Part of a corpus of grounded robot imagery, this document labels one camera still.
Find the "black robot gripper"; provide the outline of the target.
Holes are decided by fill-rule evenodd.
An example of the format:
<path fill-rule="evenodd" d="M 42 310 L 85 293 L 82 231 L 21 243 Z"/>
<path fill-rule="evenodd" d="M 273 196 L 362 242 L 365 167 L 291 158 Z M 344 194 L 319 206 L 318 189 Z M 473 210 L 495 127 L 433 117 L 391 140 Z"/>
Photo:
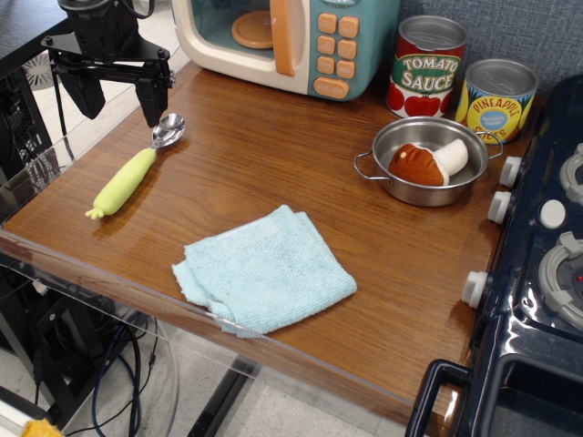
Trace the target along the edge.
<path fill-rule="evenodd" d="M 60 1 L 71 32 L 46 36 L 42 47 L 51 55 L 64 55 L 64 68 L 103 67 L 106 80 L 135 82 L 136 94 L 149 127 L 155 127 L 168 108 L 168 92 L 175 83 L 169 69 L 169 51 L 145 40 L 138 22 L 152 15 L 155 3 L 140 13 L 131 1 Z M 58 73 L 79 111 L 95 119 L 106 103 L 97 78 L 87 74 Z"/>

